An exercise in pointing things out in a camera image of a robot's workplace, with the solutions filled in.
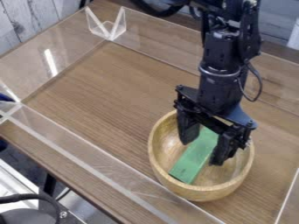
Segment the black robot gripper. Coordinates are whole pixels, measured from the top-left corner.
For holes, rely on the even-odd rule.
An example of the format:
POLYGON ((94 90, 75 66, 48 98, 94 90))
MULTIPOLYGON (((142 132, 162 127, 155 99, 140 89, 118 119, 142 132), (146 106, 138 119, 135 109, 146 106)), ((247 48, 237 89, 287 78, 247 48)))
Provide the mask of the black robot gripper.
POLYGON ((222 166, 233 158, 238 148, 245 149, 257 122, 241 107, 242 98, 250 99, 245 87, 249 68, 211 71, 201 68, 198 88, 178 85, 178 99, 174 107, 178 111, 178 130, 183 145, 191 143, 201 134, 201 126, 219 135, 213 150, 210 165, 222 166))

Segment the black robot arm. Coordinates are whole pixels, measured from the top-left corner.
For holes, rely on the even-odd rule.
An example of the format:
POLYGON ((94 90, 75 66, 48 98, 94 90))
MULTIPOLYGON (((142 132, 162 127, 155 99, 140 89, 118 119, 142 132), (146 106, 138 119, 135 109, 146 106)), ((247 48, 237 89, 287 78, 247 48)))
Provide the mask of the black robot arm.
POLYGON ((250 61, 261 54, 261 0, 163 0, 169 5, 165 10, 146 0, 131 2, 158 18, 173 16, 183 7, 201 11, 201 83, 197 88, 175 88, 174 107, 182 142, 193 142, 201 127, 207 127, 218 134, 210 164, 223 165, 247 147, 251 131, 258 127, 241 102, 258 99, 247 95, 246 83, 249 74, 259 75, 250 61))

